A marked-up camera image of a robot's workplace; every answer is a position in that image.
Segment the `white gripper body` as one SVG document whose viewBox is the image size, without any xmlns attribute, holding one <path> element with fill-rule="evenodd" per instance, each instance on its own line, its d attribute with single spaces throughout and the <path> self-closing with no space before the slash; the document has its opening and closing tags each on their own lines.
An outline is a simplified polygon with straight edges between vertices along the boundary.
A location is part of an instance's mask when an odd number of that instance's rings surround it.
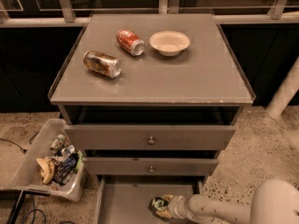
<svg viewBox="0 0 299 224">
<path fill-rule="evenodd" d="M 184 219 L 190 216 L 189 197 L 175 195 L 171 198 L 168 210 L 173 218 Z"/>
</svg>

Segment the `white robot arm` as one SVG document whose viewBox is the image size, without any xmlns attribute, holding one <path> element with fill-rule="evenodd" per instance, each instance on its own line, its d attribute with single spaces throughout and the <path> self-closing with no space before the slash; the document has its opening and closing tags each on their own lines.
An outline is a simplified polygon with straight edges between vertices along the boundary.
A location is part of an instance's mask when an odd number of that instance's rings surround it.
<svg viewBox="0 0 299 224">
<path fill-rule="evenodd" d="M 155 197 L 150 206 L 158 217 L 210 224 L 214 218 L 229 224 L 299 224 L 299 190 L 278 179 L 264 181 L 251 205 L 215 201 L 201 194 Z"/>
</svg>

